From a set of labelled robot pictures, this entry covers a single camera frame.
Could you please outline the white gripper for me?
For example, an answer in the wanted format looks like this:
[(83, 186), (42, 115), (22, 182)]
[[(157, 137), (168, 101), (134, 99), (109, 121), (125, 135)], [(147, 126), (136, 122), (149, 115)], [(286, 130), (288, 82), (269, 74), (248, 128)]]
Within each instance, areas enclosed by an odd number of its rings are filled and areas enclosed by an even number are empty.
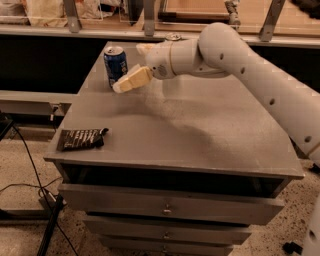
[(172, 78), (171, 46), (172, 43), (169, 41), (158, 44), (138, 43), (136, 49), (140, 55), (146, 56), (145, 60), (148, 67), (140, 64), (133, 66), (126, 75), (113, 84), (113, 90), (116, 93), (128, 92), (147, 85), (153, 76), (159, 80)]

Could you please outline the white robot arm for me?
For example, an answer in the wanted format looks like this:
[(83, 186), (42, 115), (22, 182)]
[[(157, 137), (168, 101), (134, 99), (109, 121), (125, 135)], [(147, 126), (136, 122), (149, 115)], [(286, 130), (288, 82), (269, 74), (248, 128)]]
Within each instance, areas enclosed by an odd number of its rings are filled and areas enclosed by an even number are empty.
[(122, 76), (112, 86), (115, 92), (145, 86), (154, 78), (233, 75), (320, 166), (320, 94), (255, 53), (230, 26), (213, 23), (196, 39), (139, 44), (137, 50), (145, 64)]

